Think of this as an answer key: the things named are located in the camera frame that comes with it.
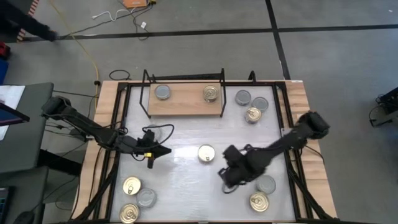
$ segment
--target orange box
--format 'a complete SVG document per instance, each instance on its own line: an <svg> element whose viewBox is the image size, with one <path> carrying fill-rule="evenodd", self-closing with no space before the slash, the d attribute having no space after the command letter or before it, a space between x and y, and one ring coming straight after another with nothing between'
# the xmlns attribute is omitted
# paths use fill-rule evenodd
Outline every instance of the orange box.
<svg viewBox="0 0 398 224"><path fill-rule="evenodd" d="M128 8L145 7L147 6L146 0L123 0L123 4Z"/></svg>

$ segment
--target black pants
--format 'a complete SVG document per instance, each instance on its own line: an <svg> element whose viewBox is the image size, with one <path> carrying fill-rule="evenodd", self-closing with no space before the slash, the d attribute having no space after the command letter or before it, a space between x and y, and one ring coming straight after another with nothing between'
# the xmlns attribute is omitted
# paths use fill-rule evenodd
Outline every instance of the black pants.
<svg viewBox="0 0 398 224"><path fill-rule="evenodd" d="M10 21L18 24L19 28L23 28L27 32L45 40L50 40L52 38L51 31L48 26L41 24L34 18L24 14L21 10L6 0L0 0L0 32L7 32L15 29Z"/></svg>

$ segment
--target wooden shelf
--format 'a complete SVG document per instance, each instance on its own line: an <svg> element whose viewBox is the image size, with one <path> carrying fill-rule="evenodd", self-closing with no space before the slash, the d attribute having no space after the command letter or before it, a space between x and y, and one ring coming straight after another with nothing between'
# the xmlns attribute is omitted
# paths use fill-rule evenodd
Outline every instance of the wooden shelf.
<svg viewBox="0 0 398 224"><path fill-rule="evenodd" d="M155 89L159 85L170 87L169 99L157 99ZM218 97L212 103L207 103L203 98L203 89L208 85L212 85L218 90ZM156 83L150 85L149 115L220 115L221 105L220 83Z"/></svg>

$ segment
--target gray desk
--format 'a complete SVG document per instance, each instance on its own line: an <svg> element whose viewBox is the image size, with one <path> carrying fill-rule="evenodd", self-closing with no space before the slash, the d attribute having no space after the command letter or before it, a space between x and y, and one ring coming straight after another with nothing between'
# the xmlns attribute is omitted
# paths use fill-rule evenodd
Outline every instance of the gray desk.
<svg viewBox="0 0 398 224"><path fill-rule="evenodd" d="M0 173L36 167L45 127L41 107L52 96L53 88L53 83L25 87L17 110L30 121L8 127L5 138L0 141Z"/></svg>
<svg viewBox="0 0 398 224"><path fill-rule="evenodd" d="M13 223L21 212L30 211L37 204L42 203L45 183L49 169L46 167L0 174L0 186L14 187L11 204L7 212L5 224ZM42 222L43 205L35 210L33 224Z"/></svg>

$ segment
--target person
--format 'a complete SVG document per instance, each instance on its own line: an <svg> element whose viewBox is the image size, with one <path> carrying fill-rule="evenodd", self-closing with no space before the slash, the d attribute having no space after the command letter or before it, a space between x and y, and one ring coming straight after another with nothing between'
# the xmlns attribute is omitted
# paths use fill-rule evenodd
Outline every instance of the person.
<svg viewBox="0 0 398 224"><path fill-rule="evenodd" d="M41 24L33 17L24 14L7 0L0 0L0 32L10 34L16 33L20 29L51 42L58 38L58 34L50 30L49 26Z"/></svg>

